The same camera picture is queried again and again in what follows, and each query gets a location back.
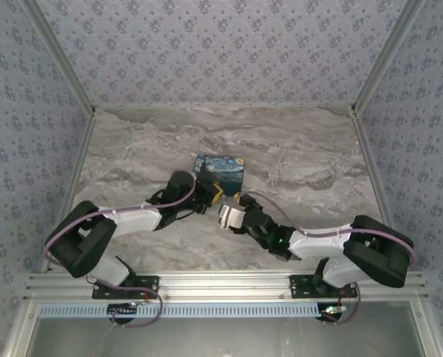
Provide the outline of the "blue starry night tin box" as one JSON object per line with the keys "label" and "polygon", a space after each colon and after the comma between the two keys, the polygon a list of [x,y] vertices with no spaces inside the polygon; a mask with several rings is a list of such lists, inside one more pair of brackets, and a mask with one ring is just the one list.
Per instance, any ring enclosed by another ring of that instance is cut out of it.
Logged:
{"label": "blue starry night tin box", "polygon": [[223,155],[198,155],[193,172],[201,181],[218,183],[224,195],[234,196],[242,191],[245,160]]}

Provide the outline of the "black right controller board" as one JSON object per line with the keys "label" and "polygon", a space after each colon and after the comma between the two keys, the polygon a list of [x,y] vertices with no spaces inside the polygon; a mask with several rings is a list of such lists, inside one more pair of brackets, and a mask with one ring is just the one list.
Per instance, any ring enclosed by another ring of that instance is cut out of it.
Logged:
{"label": "black right controller board", "polygon": [[317,319],[330,324],[337,324],[340,322],[344,312],[348,310],[347,306],[334,305],[330,303],[319,303],[318,309],[320,317]]}

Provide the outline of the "black controller board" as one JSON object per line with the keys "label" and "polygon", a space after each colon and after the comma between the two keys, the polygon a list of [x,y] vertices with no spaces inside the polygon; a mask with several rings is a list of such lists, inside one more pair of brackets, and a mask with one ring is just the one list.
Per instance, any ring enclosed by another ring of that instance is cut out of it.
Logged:
{"label": "black controller board", "polygon": [[330,324],[337,324],[340,322],[344,312],[348,310],[347,306],[334,305],[330,303],[319,303],[318,309],[320,317],[317,319]]}
{"label": "black controller board", "polygon": [[113,324],[126,325],[135,319],[137,307],[130,303],[110,303],[106,314]]}

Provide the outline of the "grey sheet metal shelf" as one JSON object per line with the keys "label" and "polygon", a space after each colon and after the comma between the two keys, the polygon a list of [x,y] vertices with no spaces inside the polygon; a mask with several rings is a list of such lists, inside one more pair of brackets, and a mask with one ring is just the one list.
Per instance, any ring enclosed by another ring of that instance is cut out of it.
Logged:
{"label": "grey sheet metal shelf", "polygon": [[187,318],[115,328],[84,304],[32,303],[19,315],[4,357],[443,357],[426,303],[365,302],[347,324],[313,318]]}

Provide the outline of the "black left controller board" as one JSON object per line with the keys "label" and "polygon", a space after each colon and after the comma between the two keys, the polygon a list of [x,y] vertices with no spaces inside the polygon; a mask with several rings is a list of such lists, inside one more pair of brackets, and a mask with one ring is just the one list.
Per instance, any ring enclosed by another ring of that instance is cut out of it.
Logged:
{"label": "black left controller board", "polygon": [[110,303],[106,314],[113,324],[126,325],[135,319],[137,307],[130,303]]}

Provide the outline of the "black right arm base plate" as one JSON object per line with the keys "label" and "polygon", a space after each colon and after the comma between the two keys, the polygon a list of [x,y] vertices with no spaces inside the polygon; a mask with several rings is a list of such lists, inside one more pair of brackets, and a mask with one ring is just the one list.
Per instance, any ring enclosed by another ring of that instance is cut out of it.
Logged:
{"label": "black right arm base plate", "polygon": [[355,285],[334,287],[326,283],[319,274],[295,274],[289,277],[291,297],[302,298],[356,298]]}

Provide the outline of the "aluminium mounting rail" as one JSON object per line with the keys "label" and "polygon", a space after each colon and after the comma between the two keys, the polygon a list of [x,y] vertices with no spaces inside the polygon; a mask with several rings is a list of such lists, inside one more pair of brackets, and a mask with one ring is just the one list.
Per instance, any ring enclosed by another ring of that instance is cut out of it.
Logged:
{"label": "aluminium mounting rail", "polygon": [[[159,294],[164,301],[188,302],[277,302],[290,300],[290,270],[260,271],[167,271],[158,272]],[[405,286],[394,289],[373,280],[359,282],[363,301],[411,301],[429,298],[426,282],[418,271],[407,275]],[[31,274],[23,300],[40,303],[90,301],[92,285],[69,274]]]}

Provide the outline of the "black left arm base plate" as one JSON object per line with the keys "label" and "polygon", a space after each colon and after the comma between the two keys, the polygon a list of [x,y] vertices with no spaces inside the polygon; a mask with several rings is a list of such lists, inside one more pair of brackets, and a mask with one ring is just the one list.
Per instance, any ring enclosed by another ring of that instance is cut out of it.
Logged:
{"label": "black left arm base plate", "polygon": [[149,299],[154,300],[156,296],[152,292],[143,292],[134,290],[134,287],[144,287],[155,292],[159,290],[160,277],[157,275],[133,275],[127,277],[121,287],[130,288],[130,290],[120,290],[109,287],[97,281],[94,284],[92,298],[95,300],[128,300],[128,299]]}

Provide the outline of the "aluminium table edge rail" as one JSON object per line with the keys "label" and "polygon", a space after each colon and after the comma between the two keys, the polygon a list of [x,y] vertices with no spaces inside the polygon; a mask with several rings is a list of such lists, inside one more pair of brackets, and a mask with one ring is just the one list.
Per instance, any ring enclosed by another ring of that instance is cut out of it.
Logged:
{"label": "aluminium table edge rail", "polygon": [[60,205],[58,214],[56,215],[56,221],[50,232],[52,233],[57,226],[63,221],[63,219],[71,212],[72,204],[74,202],[74,197],[76,195],[77,185],[80,180],[80,175],[85,162],[85,157],[88,152],[88,147],[91,141],[92,132],[95,125],[95,113],[96,110],[90,114],[88,123],[85,126],[83,133],[83,138],[79,145],[77,151],[77,156],[75,158],[71,174],[68,179],[68,184],[66,185],[65,194],[62,199],[62,204]]}
{"label": "aluminium table edge rail", "polygon": [[349,249],[355,252],[356,263],[361,263],[363,267],[371,266],[374,272],[405,274],[408,267],[416,260],[413,243],[392,228],[392,214],[387,207],[386,194],[378,177],[378,169],[375,166],[363,124],[354,112],[352,122],[382,221],[377,222],[367,216],[357,217],[355,226],[351,230],[354,240],[349,245]]}

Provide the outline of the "aluminium frame post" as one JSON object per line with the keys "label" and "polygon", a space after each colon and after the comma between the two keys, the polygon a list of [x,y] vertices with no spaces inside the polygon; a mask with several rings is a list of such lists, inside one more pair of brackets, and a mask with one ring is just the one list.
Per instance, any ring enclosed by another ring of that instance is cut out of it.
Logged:
{"label": "aluminium frame post", "polygon": [[49,50],[59,72],[67,82],[77,102],[81,105],[88,117],[92,118],[94,106],[83,88],[83,84],[77,76],[69,57],[60,45],[59,40],[51,27],[51,23],[46,19],[45,14],[39,6],[38,1],[19,0],[19,2],[35,27],[36,32]]}
{"label": "aluminium frame post", "polygon": [[352,104],[352,113],[356,117],[359,117],[366,108],[367,103],[374,94],[425,2],[426,0],[405,0]]}

